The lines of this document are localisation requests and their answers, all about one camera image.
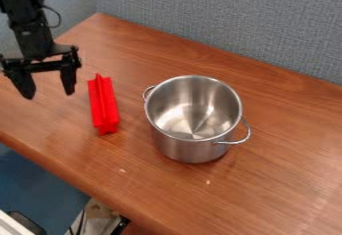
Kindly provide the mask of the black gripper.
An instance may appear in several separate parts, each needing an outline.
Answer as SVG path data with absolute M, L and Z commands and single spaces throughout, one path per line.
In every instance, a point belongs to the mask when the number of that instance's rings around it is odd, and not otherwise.
M 22 56 L 0 58 L 4 74 L 12 81 L 22 96 L 32 100 L 36 85 L 32 73 L 59 71 L 67 95 L 75 93 L 77 70 L 82 67 L 75 45 L 59 44 L 46 19 L 30 22 L 10 22 L 18 40 Z

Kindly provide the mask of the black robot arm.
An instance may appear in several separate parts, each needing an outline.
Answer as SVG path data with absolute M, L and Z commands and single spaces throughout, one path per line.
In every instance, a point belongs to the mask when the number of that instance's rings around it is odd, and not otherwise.
M 3 73 L 22 96 L 32 99 L 36 93 L 34 73 L 60 72 L 67 95 L 75 92 L 77 71 L 82 67 L 75 45 L 58 44 L 51 29 L 60 26 L 48 23 L 44 9 L 54 11 L 44 0 L 0 0 L 0 12 L 8 17 L 22 56 L 6 58 L 0 54 Z

